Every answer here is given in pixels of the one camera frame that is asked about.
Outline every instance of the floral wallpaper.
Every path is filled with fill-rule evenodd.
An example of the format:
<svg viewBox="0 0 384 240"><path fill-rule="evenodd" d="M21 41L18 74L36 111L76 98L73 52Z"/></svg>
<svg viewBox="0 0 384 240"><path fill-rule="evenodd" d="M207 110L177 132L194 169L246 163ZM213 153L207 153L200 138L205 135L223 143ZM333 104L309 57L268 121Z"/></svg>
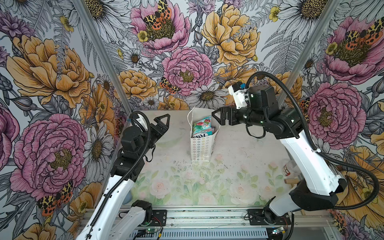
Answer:
<svg viewBox="0 0 384 240"><path fill-rule="evenodd" d="M71 0L65 2L69 24L83 29ZM256 71L271 72L286 83L327 2L87 0L86 4L134 109L216 109L233 104L227 91L230 84L246 82ZM380 180L380 193L372 203L331 212L345 239L384 239L383 17L383 1L340 1L291 89L318 146L337 159L371 170ZM264 76L252 84L270 84L276 95L281 93ZM282 107L287 106L292 106L288 99ZM372 191L371 179L353 169L331 167L348 182L338 204L356 204ZM149 174L146 181L156 172ZM193 185L184 186L185 193L193 192ZM159 189L161 194L149 191L164 203L169 189L164 185ZM185 197L194 203L200 200Z"/></svg>
<svg viewBox="0 0 384 240"><path fill-rule="evenodd" d="M67 7L0 0L0 239L74 239L126 121Z"/></svg>

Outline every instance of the floral tabletop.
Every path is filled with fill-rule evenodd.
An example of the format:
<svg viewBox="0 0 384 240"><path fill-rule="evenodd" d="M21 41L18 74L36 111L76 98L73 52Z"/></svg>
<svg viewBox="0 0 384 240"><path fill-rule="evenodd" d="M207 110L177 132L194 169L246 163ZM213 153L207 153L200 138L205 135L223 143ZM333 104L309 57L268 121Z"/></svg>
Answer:
<svg viewBox="0 0 384 240"><path fill-rule="evenodd" d="M290 189L281 168L289 161L272 134L250 137L245 126L221 126L210 162L192 162L188 111L144 111L152 120L169 113L170 128L156 143L134 188L137 199L153 205L265 205ZM251 127L261 134L262 128Z"/></svg>

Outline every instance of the orange flower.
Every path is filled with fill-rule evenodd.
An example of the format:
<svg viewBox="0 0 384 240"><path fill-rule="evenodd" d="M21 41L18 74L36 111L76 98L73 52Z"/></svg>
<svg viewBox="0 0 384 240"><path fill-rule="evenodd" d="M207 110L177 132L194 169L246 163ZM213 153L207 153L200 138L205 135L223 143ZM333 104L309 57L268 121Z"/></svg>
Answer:
<svg viewBox="0 0 384 240"><path fill-rule="evenodd" d="M83 99L79 109L79 116L81 123L86 125L96 122L99 127L104 122L109 133L114 136L115 117L112 109L113 103L107 95L107 90L103 89L101 84L97 84L97 88L92 92L92 96L87 96Z"/></svg>
<svg viewBox="0 0 384 240"><path fill-rule="evenodd" d="M341 211L342 213L349 214L358 221L365 215L365 225L368 227L376 228L384 222L384 162L376 156L368 147L349 146L346 157L350 158L348 162L354 161L361 167L371 171L379 180L380 191L377 198L371 203L354 210ZM360 175L355 171L342 170L341 174L347 180L347 188L344 192L337 194L340 206L348 206L357 204L366 199L372 192L373 185L371 180Z"/></svg>
<svg viewBox="0 0 384 240"><path fill-rule="evenodd" d="M14 240L55 240L56 227L50 226L49 223L44 225L32 224L25 232L18 235Z"/></svg>
<svg viewBox="0 0 384 240"><path fill-rule="evenodd" d="M214 76L219 80L226 80L223 88L228 88L235 82L241 81L242 83L246 83L249 77L255 72L257 72L256 68L247 69L245 67L241 67L240 69L237 69L237 66L229 64L225 67L220 67L217 72L214 73ZM232 95L228 95L226 98L226 105L230 105L235 102Z"/></svg>
<svg viewBox="0 0 384 240"><path fill-rule="evenodd" d="M169 96L164 98L164 102L160 102L157 109L166 109L166 110L180 110L180 109L189 109L188 104L184 102L181 98L176 98L174 96Z"/></svg>
<svg viewBox="0 0 384 240"><path fill-rule="evenodd" d="M280 79L284 84L286 84L290 74L291 74L291 71L285 72L283 74L278 73L278 74L276 74L276 77L278 79ZM279 85L277 85L277 83L275 83L275 81L273 81L270 78L268 78L267 81L269 82L269 85L271 85L275 89L276 96L280 95L280 93L282 92L281 87ZM303 85L303 78L301 76L298 76L296 79L296 82L294 83L293 87L291 88L291 93L293 94L293 97L297 101L299 101L299 99L302 97L302 94L301 94L301 86L302 85ZM285 102L286 102L286 104L288 104L288 106L290 108L293 108L291 100L288 97L285 99Z"/></svg>
<svg viewBox="0 0 384 240"><path fill-rule="evenodd" d="M201 34L209 41L205 45L217 46L219 63L242 66L248 61L247 58L255 55L260 32L257 32L256 26L245 32L249 24L249 17L241 15L233 5L224 4L221 16L215 12L208 14ZM244 33L235 37L234 34L240 31Z"/></svg>
<svg viewBox="0 0 384 240"><path fill-rule="evenodd" d="M91 182L85 185L80 191L79 196L75 198L71 204L70 209L73 211L67 216L71 222L82 220L87 209L95 208L97 205L97 196L101 190L100 182Z"/></svg>
<svg viewBox="0 0 384 240"><path fill-rule="evenodd" d="M134 96L144 100L144 98L157 94L156 82L147 77L143 72L136 72L134 70L122 71L118 78L128 99ZM113 93L116 98L120 99L116 89Z"/></svg>
<svg viewBox="0 0 384 240"><path fill-rule="evenodd" d="M45 104L55 94L68 100L70 108L75 108L82 97L90 94L89 72L74 49L66 47L59 81L56 59L59 46L52 39L43 43L39 38L23 35L21 41L15 37L13 44L23 53L23 58L8 56L7 70L21 88L19 92L22 96L44 96L41 104Z"/></svg>

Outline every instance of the white paper bag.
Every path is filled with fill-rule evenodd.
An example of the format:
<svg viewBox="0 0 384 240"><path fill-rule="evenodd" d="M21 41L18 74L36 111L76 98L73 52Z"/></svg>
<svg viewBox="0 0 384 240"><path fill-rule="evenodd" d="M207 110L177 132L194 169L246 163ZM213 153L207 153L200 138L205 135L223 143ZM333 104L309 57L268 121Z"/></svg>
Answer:
<svg viewBox="0 0 384 240"><path fill-rule="evenodd" d="M215 127L215 133L207 137L192 138L193 123L202 120L208 116L211 116L212 109L207 108L192 108L188 113L188 122L191 127L189 137L191 142L191 159L192 161L209 162L212 152L215 147L215 140L218 131L220 130L220 124L214 117L211 117L211 126Z"/></svg>

